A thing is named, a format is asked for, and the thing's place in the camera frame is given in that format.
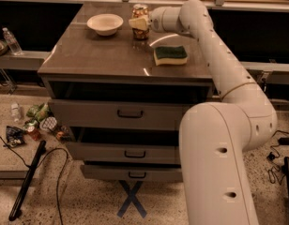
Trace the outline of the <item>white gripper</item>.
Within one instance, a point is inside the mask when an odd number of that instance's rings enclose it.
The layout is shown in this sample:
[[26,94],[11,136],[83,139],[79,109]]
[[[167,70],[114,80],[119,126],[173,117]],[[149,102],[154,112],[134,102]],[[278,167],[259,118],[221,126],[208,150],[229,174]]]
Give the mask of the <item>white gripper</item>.
[[149,28],[149,21],[150,21],[150,27],[155,32],[159,33],[168,32],[165,20],[163,19],[166,10],[167,7],[155,8],[150,12],[149,20],[147,15],[129,19],[129,26],[133,29],[145,31]]

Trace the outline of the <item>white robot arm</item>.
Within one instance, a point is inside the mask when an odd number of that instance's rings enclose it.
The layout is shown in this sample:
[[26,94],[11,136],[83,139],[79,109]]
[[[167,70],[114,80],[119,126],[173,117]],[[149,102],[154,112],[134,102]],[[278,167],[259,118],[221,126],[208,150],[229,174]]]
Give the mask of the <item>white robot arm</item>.
[[206,6],[158,7],[129,20],[133,28],[198,40],[219,102],[191,107],[179,129],[179,155],[190,225],[259,225],[243,160],[265,144],[277,114],[255,79],[215,32]]

